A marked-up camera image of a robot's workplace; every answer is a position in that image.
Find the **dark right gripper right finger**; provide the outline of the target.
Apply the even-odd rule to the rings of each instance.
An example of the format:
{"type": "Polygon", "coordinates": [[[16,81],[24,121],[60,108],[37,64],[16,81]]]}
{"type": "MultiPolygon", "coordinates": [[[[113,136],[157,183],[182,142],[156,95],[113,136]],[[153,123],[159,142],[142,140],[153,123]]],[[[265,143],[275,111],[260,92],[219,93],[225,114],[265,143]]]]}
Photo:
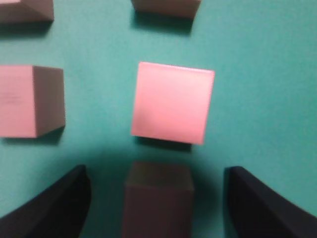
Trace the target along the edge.
{"type": "Polygon", "coordinates": [[[224,170],[224,204],[239,238],[315,238],[317,218],[242,166],[224,170]]]}

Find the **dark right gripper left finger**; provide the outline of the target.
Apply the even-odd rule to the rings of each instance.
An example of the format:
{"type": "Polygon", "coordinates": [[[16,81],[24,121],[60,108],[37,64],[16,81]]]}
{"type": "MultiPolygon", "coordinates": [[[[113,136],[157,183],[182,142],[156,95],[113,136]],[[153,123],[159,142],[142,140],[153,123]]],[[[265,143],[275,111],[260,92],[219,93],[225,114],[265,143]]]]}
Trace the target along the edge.
{"type": "Polygon", "coordinates": [[[0,219],[2,238],[77,238],[91,205],[91,181],[78,165],[0,219]]]}

